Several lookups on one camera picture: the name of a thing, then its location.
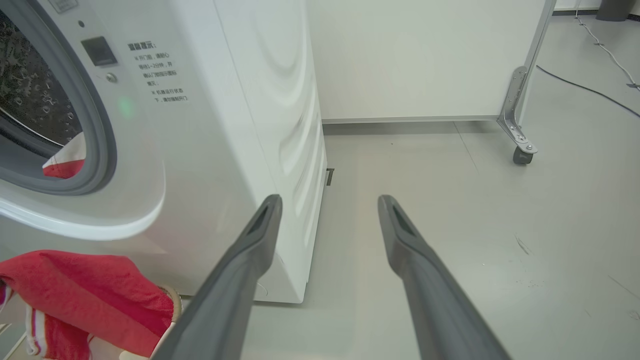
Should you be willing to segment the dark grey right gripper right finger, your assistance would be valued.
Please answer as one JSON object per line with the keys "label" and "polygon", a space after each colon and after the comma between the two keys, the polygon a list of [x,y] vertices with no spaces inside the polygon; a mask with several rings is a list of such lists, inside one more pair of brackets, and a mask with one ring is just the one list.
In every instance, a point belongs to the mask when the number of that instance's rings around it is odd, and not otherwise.
{"label": "dark grey right gripper right finger", "polygon": [[512,360],[400,203],[382,194],[377,209],[387,259],[403,282],[422,360]]}

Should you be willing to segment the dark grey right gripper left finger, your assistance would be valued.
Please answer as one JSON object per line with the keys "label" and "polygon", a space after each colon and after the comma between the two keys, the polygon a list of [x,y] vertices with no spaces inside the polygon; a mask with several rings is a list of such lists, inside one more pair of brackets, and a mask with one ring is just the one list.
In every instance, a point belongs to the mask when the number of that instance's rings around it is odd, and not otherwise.
{"label": "dark grey right gripper left finger", "polygon": [[240,360],[258,280],[274,260],[282,198],[270,194],[150,360]]}

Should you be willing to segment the red basketball jersey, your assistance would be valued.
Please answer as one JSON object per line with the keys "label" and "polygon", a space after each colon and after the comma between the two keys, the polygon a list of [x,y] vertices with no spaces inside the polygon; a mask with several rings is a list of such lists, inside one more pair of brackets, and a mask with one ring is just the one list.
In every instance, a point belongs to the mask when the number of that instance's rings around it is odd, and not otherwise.
{"label": "red basketball jersey", "polygon": [[0,261],[0,313],[18,300],[27,348],[43,360],[146,360],[182,312],[129,258],[59,250]]}

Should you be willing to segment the white washing machine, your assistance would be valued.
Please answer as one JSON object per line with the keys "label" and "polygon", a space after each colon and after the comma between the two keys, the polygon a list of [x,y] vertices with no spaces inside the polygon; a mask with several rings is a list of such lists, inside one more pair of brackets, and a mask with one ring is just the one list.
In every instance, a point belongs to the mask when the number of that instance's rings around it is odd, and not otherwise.
{"label": "white washing machine", "polygon": [[121,255],[193,296],[277,194],[254,299],[300,304],[326,166],[306,0],[0,0],[0,261]]}

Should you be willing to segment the white partition panel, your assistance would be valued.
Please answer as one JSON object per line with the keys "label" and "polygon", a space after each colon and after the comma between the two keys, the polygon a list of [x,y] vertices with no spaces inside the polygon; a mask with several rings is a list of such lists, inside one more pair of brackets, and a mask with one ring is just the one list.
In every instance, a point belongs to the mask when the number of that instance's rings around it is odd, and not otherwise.
{"label": "white partition panel", "polygon": [[307,0],[324,125],[496,121],[518,107],[556,0]]}

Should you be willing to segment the dark grey trash bin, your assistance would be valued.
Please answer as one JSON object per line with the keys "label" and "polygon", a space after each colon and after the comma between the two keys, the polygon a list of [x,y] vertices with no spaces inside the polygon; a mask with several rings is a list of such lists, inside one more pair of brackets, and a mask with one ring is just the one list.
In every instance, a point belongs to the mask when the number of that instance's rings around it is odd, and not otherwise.
{"label": "dark grey trash bin", "polygon": [[624,22],[633,11],[638,0],[601,0],[596,20]]}

